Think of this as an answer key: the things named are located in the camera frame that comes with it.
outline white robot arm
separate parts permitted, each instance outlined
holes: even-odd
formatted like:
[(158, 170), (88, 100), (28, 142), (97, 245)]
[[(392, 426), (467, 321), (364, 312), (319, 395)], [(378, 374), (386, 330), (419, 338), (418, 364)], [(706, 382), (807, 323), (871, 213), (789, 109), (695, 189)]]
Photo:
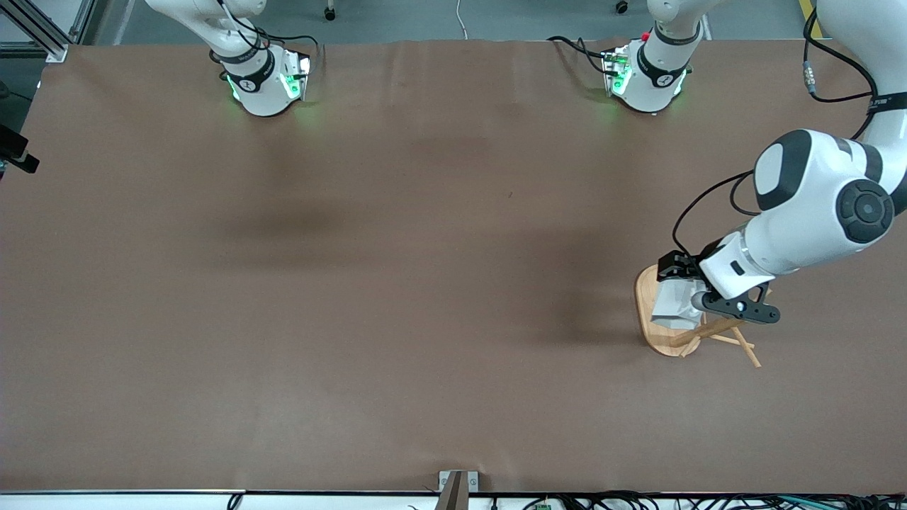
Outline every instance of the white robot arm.
[(777, 322), (763, 301), (770, 280), (865, 250), (907, 209), (907, 0), (817, 7), (875, 80), (865, 143), (808, 130), (773, 142), (753, 174), (762, 212), (695, 257), (673, 251), (659, 261), (654, 322), (692, 329), (702, 311)]
[(246, 19), (260, 15), (266, 0), (146, 0), (155, 11), (201, 37), (227, 70), (233, 96), (253, 115), (283, 112), (301, 99), (307, 55), (270, 44)]
[(689, 59), (703, 37), (702, 16), (725, 0), (649, 0), (655, 26), (606, 57), (609, 92), (640, 112), (664, 109), (687, 76)]

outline cable connector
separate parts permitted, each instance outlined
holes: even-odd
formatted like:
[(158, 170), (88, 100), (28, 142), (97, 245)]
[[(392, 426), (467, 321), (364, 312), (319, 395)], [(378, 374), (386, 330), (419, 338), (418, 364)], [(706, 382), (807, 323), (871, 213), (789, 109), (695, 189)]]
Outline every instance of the cable connector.
[(808, 60), (803, 61), (803, 84), (806, 85), (806, 90), (810, 94), (815, 94), (815, 73)]

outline yellow tape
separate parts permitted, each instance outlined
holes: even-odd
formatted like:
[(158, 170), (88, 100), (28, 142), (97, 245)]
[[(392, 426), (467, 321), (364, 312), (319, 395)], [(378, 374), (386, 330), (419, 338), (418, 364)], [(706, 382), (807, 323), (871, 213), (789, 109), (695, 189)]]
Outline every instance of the yellow tape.
[[(809, 15), (813, 13), (813, 2), (811, 0), (800, 0), (800, 10), (803, 11), (804, 22), (809, 18)], [(822, 28), (819, 27), (819, 24), (816, 23), (813, 25), (813, 32), (810, 34), (814, 39), (822, 39)]]

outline wooden object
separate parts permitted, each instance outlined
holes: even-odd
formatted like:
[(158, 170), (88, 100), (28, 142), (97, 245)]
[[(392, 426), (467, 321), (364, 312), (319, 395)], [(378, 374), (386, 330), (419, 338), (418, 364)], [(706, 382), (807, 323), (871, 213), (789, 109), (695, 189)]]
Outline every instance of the wooden object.
[[(658, 281), (656, 275), (658, 266), (645, 268), (636, 278), (636, 308), (639, 313), (639, 325), (642, 327), (642, 336), (648, 344), (658, 353), (665, 356), (686, 358), (693, 353), (703, 338), (712, 338), (727, 344), (736, 344), (743, 348), (746, 356), (756, 368), (762, 367), (753, 344), (746, 341), (740, 326), (745, 321), (721, 317), (709, 322), (706, 314), (702, 316), (702, 323), (696, 329), (671, 329), (659, 326), (650, 320), (652, 309), (655, 306), (655, 297), (658, 295)], [(721, 333), (731, 331), (734, 337), (724, 337)]]

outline brown tabletop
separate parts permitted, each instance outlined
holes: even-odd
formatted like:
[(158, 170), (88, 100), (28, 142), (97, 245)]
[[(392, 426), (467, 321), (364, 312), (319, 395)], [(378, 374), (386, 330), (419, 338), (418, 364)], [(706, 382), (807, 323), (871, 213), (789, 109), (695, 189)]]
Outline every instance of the brown tabletop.
[[(810, 100), (800, 43), (703, 44), (657, 116), (563, 46), (469, 41), (328, 47), (310, 103), (255, 118), (207, 51), (44, 72), (41, 167), (0, 185), (2, 488), (907, 488), (907, 230), (773, 284), (759, 370), (639, 333), (696, 194), (862, 121)], [(722, 191), (680, 235), (742, 220)]]

